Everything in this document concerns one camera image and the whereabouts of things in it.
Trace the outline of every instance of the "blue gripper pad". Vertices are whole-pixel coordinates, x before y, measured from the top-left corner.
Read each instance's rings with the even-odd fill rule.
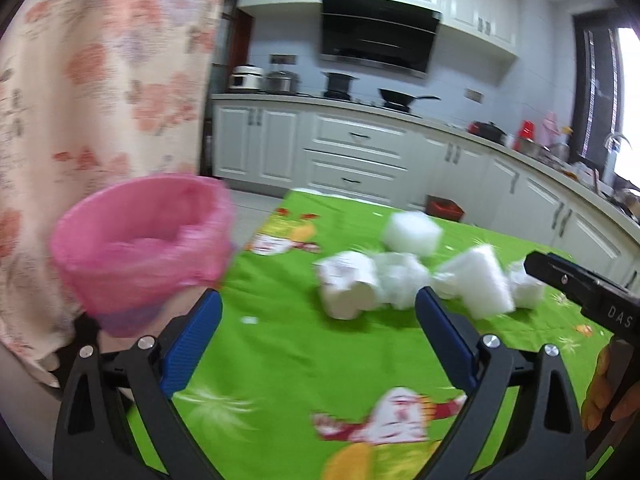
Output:
[[[162,361],[160,388],[168,398],[187,387],[222,319],[222,299],[215,290],[210,290],[194,308],[198,311],[189,314],[187,325]]]
[[[478,386],[478,365],[475,355],[444,313],[436,293],[430,287],[418,291],[415,297],[415,315],[451,384],[470,395]],[[475,333],[477,343],[478,333],[468,320],[458,314],[449,314],[449,316],[456,321],[461,318],[459,320],[461,329],[467,328],[467,333]]]

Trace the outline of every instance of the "floral curtain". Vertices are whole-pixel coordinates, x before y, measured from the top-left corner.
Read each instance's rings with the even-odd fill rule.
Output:
[[[41,380],[79,306],[47,243],[73,204],[196,171],[222,0],[26,0],[0,39],[0,340]]]

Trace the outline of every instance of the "human hand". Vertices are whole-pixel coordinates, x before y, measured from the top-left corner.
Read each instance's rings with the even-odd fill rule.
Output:
[[[598,355],[596,370],[587,389],[587,398],[584,399],[580,410],[582,427],[585,430],[593,431],[600,425],[602,413],[613,398],[614,391],[606,377],[607,370],[609,370],[609,362],[609,346],[607,345]],[[636,383],[629,388],[611,413],[611,420],[616,422],[622,418],[627,418],[638,410],[640,410],[640,383]]]

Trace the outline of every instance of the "black range hood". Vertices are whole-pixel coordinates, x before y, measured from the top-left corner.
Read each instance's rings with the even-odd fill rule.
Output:
[[[322,0],[320,57],[424,76],[441,16],[393,0]]]

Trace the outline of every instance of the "green tablecloth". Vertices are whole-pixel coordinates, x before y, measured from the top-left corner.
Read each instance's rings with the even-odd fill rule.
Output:
[[[223,283],[223,320],[174,403],[226,480],[410,480],[449,429],[452,389],[413,310],[328,318],[312,263],[344,250],[383,251],[395,210],[290,192]],[[482,243],[503,266],[548,248],[481,228],[444,228],[430,269]],[[445,302],[465,312],[458,301]],[[535,311],[474,322],[513,348],[559,346],[582,402],[609,334],[547,289]],[[477,468],[491,463],[513,406],[510,392]],[[162,469],[140,417],[130,415],[149,465]],[[385,424],[393,431],[385,431]],[[394,443],[404,439],[403,443]]]

